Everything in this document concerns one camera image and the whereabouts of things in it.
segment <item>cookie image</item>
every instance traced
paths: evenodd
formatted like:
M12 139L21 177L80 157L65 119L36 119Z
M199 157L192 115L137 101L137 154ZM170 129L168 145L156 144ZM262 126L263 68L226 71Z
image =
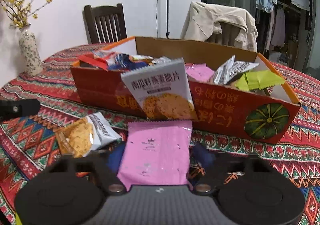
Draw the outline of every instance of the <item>cookie image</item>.
M167 118L191 118L189 102L180 95L164 93L159 96L156 107L159 112Z
M156 102L158 98L156 96L149 96L143 101L143 111L147 115L148 118L155 117L155 109L156 109Z
M93 127L87 121L75 126L69 135L69 144L75 150L74 157L83 156L91 148L90 134L93 136Z

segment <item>floral vase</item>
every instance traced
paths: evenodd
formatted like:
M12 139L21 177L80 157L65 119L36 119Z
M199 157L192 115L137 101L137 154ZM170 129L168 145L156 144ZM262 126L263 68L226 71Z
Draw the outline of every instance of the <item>floral vase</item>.
M29 31L29 26L20 29L20 31L19 47L21 54L26 59L26 72L30 76L35 76L43 70L35 35Z

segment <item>red patterned tablecloth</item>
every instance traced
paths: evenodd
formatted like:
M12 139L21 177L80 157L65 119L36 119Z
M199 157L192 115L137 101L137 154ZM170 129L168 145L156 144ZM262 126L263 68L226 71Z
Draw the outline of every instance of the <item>red patterned tablecloth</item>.
M13 200L19 189L60 157L56 128L99 110L125 140L127 123L138 119L80 102L69 65L77 56L101 46L78 46L58 52L44 61L44 71L38 76L21 74L0 90L4 99L37 98L41 103L36 116L0 124L0 210L10 222L15 223ZM193 131L192 140L235 154L256 152L305 195L300 224L320 224L320 81L285 66L275 67L303 104L277 145L198 130ZM192 164L192 177L201 172L199 166Z

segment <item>patterned tablecloth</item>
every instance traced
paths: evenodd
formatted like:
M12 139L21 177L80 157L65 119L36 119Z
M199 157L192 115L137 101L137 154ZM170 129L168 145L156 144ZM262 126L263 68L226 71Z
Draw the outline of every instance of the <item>patterned tablecloth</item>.
M13 200L19 189L60 157L54 136L57 127L100 110L125 140L127 123L138 119L80 102L69 65L77 56L100 47L87 45L58 52L44 61L44 71L38 76L21 74L0 90L0 96L7 100L37 98L41 103L37 115L0 124L0 209L10 222L15 223ZM256 152L305 195L300 224L320 224L320 81L284 66L275 67L303 104L277 145L198 130L193 131L192 140L235 154ZM202 172L192 164L191 177Z

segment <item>light stand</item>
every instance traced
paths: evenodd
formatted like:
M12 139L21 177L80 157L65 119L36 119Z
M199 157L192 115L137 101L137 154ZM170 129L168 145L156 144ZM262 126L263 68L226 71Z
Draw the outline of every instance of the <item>light stand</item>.
M169 39L169 0L167 0L167 32L165 35Z

